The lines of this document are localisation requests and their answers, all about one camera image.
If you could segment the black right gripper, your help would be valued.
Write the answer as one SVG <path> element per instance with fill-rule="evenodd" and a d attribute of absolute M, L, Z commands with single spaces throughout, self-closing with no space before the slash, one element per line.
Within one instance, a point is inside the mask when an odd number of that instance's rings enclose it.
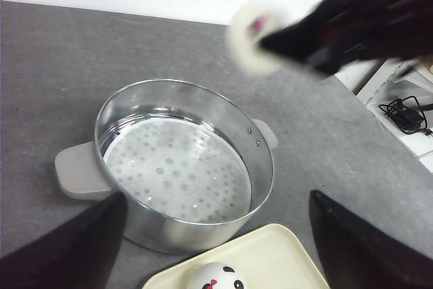
<path fill-rule="evenodd" d="M 432 0 L 323 0 L 305 62 L 327 75 L 356 61 L 432 53 Z"/>

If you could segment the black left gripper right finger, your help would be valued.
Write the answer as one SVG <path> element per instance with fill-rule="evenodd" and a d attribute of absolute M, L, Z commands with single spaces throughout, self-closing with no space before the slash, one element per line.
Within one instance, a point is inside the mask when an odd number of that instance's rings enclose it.
<path fill-rule="evenodd" d="M 432 259 L 319 190 L 310 192 L 309 217 L 330 288 L 432 287 Z"/>

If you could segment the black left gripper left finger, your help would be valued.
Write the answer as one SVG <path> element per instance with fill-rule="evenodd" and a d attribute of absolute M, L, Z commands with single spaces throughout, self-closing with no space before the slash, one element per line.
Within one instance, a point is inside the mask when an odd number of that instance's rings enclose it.
<path fill-rule="evenodd" d="M 127 199 L 116 192 L 1 258 L 2 288 L 105 288 L 122 242 Z"/>

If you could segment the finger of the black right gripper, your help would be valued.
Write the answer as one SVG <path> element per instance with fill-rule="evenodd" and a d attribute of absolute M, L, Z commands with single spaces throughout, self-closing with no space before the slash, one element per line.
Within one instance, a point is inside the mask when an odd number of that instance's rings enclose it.
<path fill-rule="evenodd" d="M 297 23 L 262 38 L 260 47 L 280 57 L 302 62 L 337 35 L 338 29 L 330 21 L 339 13 L 339 0 L 323 0 Z"/>

